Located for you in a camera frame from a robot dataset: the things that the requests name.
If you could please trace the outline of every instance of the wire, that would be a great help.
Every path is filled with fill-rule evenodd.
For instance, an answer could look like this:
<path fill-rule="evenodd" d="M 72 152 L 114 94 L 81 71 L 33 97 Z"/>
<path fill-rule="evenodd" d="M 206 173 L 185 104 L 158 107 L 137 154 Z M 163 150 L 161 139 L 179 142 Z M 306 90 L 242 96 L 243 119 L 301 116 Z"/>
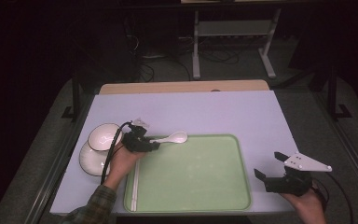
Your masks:
<path fill-rule="evenodd" d="M 145 67 L 149 68 L 149 69 L 151 70 L 151 72 L 150 72 L 150 73 L 146 72 L 146 71 L 143 69 L 142 66 L 145 66 Z M 144 77 L 144 74 L 142 74 L 142 73 L 140 72 L 140 77 L 144 80 L 144 82 L 154 81 L 155 71 L 154 71 L 154 69 L 153 69 L 151 66 L 142 63 L 142 64 L 140 64 L 139 69 L 140 69 L 142 72 L 144 72 L 145 74 L 147 74 L 147 75 L 150 76 L 149 79 L 146 79 L 146 78 Z"/>
<path fill-rule="evenodd" d="M 193 36 L 179 37 L 179 55 L 190 52 L 194 46 Z"/>
<path fill-rule="evenodd" d="M 138 49 L 139 47 L 139 39 L 135 35 L 127 35 L 127 37 L 134 38 L 136 40 L 135 47 L 133 47 L 133 53 Z"/>
<path fill-rule="evenodd" d="M 321 185 L 324 188 L 324 192 L 326 193 L 325 199 L 326 199 L 326 204 L 328 204 L 328 202 L 330 201 L 330 193 L 327 189 L 327 187 L 318 179 L 313 178 L 316 182 L 318 182 L 318 185 Z"/>
<path fill-rule="evenodd" d="M 124 128 L 124 126 L 126 125 L 129 125 L 131 124 L 131 122 L 125 122 L 123 123 L 116 131 L 116 134 L 115 134 L 115 137 L 113 138 L 113 141 L 112 141 L 112 144 L 110 145 L 110 148 L 109 148 L 109 152 L 107 153 L 107 156 L 106 156 L 106 160 L 105 160 L 105 163 L 103 165 L 103 174 L 101 176 L 101 184 L 103 184 L 104 180 L 105 180 L 105 177 L 106 177 L 106 170 L 107 170 L 107 167 L 109 165 L 109 162 L 112 160 L 112 157 L 113 155 L 115 155 L 116 152 L 118 152 L 118 150 L 116 150 L 115 152 L 114 151 L 114 148 L 116 146 L 116 142 L 117 142 L 117 139 L 118 139 L 118 136 L 120 135 L 121 133 L 121 130 Z"/>
<path fill-rule="evenodd" d="M 200 56 L 202 58 L 204 58 L 205 60 L 213 62 L 213 63 L 236 64 L 240 61 L 241 53 L 244 50 L 248 49 L 258 39 L 261 39 L 261 36 L 253 37 L 253 40 L 250 43 L 248 43 L 244 48 L 241 48 L 241 50 L 239 52 L 235 52 L 234 50 L 229 49 L 227 45 L 225 45 L 221 40 L 219 40 L 219 44 L 225 49 L 221 52 L 224 52 L 227 55 L 226 58 L 223 58 L 223 59 L 219 58 L 218 56 L 214 55 L 213 53 L 209 53 L 205 50 L 200 51 Z"/>
<path fill-rule="evenodd" d="M 339 182 L 332 175 L 330 175 L 329 173 L 326 173 L 326 174 L 337 184 L 337 186 L 341 190 L 342 194 L 344 195 L 345 200 L 347 201 L 348 208 L 350 210 L 351 224 L 353 224 L 353 209 L 352 209 L 352 206 L 351 206 L 350 198 L 348 197 L 348 195 L 345 192 L 344 188 L 342 188 L 342 186 L 339 184 Z"/>
<path fill-rule="evenodd" d="M 179 62 L 179 60 L 178 59 L 175 59 L 174 58 L 174 56 L 171 56 L 171 55 L 167 55 L 166 57 L 164 57 L 164 58 L 154 58 L 154 59 L 150 59 L 150 60 L 148 60 L 148 62 L 145 62 L 145 63 L 155 63 L 155 62 L 160 62 L 160 61 L 170 61 L 170 62 L 173 62 L 173 63 L 178 63 L 179 65 L 181 65 L 182 67 L 184 67 L 185 68 L 185 71 L 186 71 L 186 74 L 187 74 L 187 78 L 188 78 L 188 80 L 189 81 L 191 81 L 191 75 L 190 75 L 190 72 L 188 71 L 188 69 L 187 69 L 187 67 L 183 64 L 183 63 L 181 63 L 181 62 Z"/>

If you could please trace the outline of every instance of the human hand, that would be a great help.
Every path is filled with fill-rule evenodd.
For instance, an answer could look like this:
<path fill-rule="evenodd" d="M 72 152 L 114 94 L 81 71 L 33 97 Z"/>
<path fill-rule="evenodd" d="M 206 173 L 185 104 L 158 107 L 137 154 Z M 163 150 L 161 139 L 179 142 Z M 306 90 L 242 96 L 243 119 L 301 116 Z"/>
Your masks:
<path fill-rule="evenodd" d="M 297 197 L 293 194 L 282 193 L 284 199 L 296 209 L 298 216 L 305 224 L 325 224 L 324 210 L 322 202 L 313 189 Z"/>
<path fill-rule="evenodd" d="M 136 161 L 145 155 L 145 152 L 130 152 L 122 143 L 118 143 L 110 161 L 109 175 L 103 184 L 116 191 L 120 181 L 130 172 Z"/>

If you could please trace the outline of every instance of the white spoon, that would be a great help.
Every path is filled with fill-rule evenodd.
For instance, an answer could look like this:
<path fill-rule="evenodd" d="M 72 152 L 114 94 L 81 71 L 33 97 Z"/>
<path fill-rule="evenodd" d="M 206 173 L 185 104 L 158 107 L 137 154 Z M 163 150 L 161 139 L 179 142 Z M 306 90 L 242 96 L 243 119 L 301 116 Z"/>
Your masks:
<path fill-rule="evenodd" d="M 166 143 L 166 142 L 184 143 L 185 141 L 187 141 L 187 133 L 185 133 L 185 132 L 177 132 L 177 133 L 171 134 L 170 136 L 168 136 L 166 138 L 150 140 L 150 143 L 153 143 L 153 142 L 158 142 L 158 143 Z"/>

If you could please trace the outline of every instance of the white tabletop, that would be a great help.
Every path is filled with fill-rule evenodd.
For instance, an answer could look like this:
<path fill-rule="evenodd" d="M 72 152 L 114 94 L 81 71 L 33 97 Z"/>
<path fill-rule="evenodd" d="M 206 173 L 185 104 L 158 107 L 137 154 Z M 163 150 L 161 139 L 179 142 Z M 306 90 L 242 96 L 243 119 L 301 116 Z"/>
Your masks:
<path fill-rule="evenodd" d="M 103 123 L 122 123 L 141 118 L 150 124 L 146 135 L 230 133 L 240 143 L 249 178 L 252 205 L 243 215 L 293 211 L 291 205 L 275 193 L 265 192 L 254 168 L 268 177 L 282 177 L 283 164 L 274 151 L 291 156 L 297 152 L 273 91 L 212 91 L 97 95 L 74 149 L 73 156 L 51 206 L 53 214 L 67 214 L 84 206 L 100 184 L 99 176 L 85 173 L 79 164 L 79 152 L 90 132 Z M 113 212 L 127 215 L 123 206 L 125 181 L 117 191 Z"/>

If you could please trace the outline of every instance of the black cable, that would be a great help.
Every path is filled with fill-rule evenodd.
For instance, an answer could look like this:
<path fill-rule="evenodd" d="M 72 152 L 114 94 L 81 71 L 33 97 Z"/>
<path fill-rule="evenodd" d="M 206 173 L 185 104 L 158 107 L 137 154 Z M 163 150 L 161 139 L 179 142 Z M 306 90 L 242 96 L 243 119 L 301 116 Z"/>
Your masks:
<path fill-rule="evenodd" d="M 321 201 L 322 203 L 322 209 L 324 210 L 324 212 L 326 211 L 327 208 L 327 200 L 325 199 L 324 195 L 322 194 L 321 190 L 319 188 L 315 188 L 314 186 L 310 187 L 313 192 L 318 196 L 319 201 Z"/>
<path fill-rule="evenodd" d="M 146 72 L 146 71 L 143 69 L 142 66 L 145 66 L 145 67 L 149 68 L 149 69 L 151 70 L 151 72 L 150 72 L 150 73 Z M 151 66 L 142 63 L 142 64 L 139 65 L 139 68 L 140 68 L 140 70 L 141 70 L 142 72 L 144 72 L 145 74 L 147 74 L 147 75 L 150 76 L 149 79 L 146 79 L 146 78 L 144 77 L 144 74 L 142 74 L 142 72 L 140 72 L 140 76 L 141 76 L 141 78 L 144 80 L 144 82 L 150 82 L 150 81 L 153 81 L 153 80 L 154 80 L 155 71 L 154 71 L 154 69 L 153 69 Z"/>
<path fill-rule="evenodd" d="M 318 179 L 313 178 L 313 180 L 315 180 L 316 182 L 318 182 L 318 185 L 321 185 L 324 188 L 324 192 L 326 193 L 325 199 L 326 199 L 326 204 L 328 204 L 328 202 L 330 201 L 330 193 L 327 189 L 327 187 Z"/>
<path fill-rule="evenodd" d="M 103 184 L 104 180 L 105 180 L 105 177 L 106 177 L 106 170 L 107 170 L 107 167 L 109 165 L 109 162 L 111 161 L 112 159 L 112 156 L 118 151 L 116 150 L 113 154 L 112 152 L 114 151 L 114 148 L 116 146 L 116 142 L 117 142 L 117 139 L 118 139 L 118 136 L 120 135 L 121 133 L 121 130 L 124 128 L 124 126 L 126 125 L 129 125 L 131 124 L 131 122 L 125 122 L 123 123 L 116 131 L 116 134 L 115 134 L 115 137 L 113 138 L 113 141 L 112 141 L 112 144 L 110 145 L 110 148 L 109 148 L 109 152 L 107 153 L 107 156 L 106 156 L 106 160 L 105 160 L 105 164 L 103 165 L 103 174 L 101 176 L 101 184 Z"/>
<path fill-rule="evenodd" d="M 221 59 L 219 57 L 217 57 L 216 55 L 213 55 L 213 53 L 208 53 L 207 51 L 205 50 L 202 50 L 199 52 L 200 56 L 207 60 L 207 61 L 210 61 L 210 62 L 213 62 L 213 63 L 224 63 L 224 64 L 236 64 L 240 61 L 240 55 L 241 53 L 248 49 L 252 44 L 254 44 L 254 42 L 258 39 L 261 39 L 260 36 L 256 36 L 253 38 L 253 40 L 251 40 L 250 43 L 248 43 L 245 47 L 241 48 L 241 50 L 239 52 L 235 52 L 234 50 L 232 49 L 229 49 L 228 46 L 226 46 L 221 40 L 220 40 L 220 45 L 225 49 L 223 50 L 222 52 L 225 52 L 225 54 L 227 54 L 227 57 L 225 59 Z M 235 58 L 235 61 L 234 62 L 229 62 L 229 60 Z"/>
<path fill-rule="evenodd" d="M 122 145 L 121 147 L 119 147 L 116 151 L 114 151 L 113 152 L 113 154 L 112 154 L 112 158 L 115 156 L 115 154 L 122 148 L 122 147 L 124 147 L 124 145 Z"/>
<path fill-rule="evenodd" d="M 194 46 L 194 38 L 192 36 L 185 36 L 179 38 L 179 55 L 183 55 L 187 52 L 190 52 Z"/>
<path fill-rule="evenodd" d="M 352 206 L 351 206 L 350 198 L 348 197 L 348 195 L 345 192 L 344 188 L 342 188 L 342 186 L 339 184 L 339 182 L 332 175 L 330 175 L 329 173 L 326 173 L 326 174 L 337 184 L 337 186 L 341 190 L 342 194 L 344 195 L 345 200 L 347 201 L 348 208 L 350 210 L 351 224 L 353 224 L 353 209 L 352 209 Z"/>
<path fill-rule="evenodd" d="M 145 63 L 155 63 L 155 62 L 160 62 L 160 61 L 164 61 L 164 60 L 165 61 L 170 61 L 170 62 L 173 62 L 173 63 L 178 63 L 179 65 L 181 65 L 182 67 L 185 68 L 187 78 L 188 78 L 189 81 L 191 81 L 191 75 L 190 75 L 190 72 L 188 71 L 187 67 L 184 64 L 182 64 L 181 62 L 179 62 L 178 59 L 175 59 L 175 57 L 172 56 L 172 55 L 166 55 L 165 57 L 153 58 L 153 59 L 147 59 L 147 60 L 148 60 L 148 62 L 145 62 Z"/>

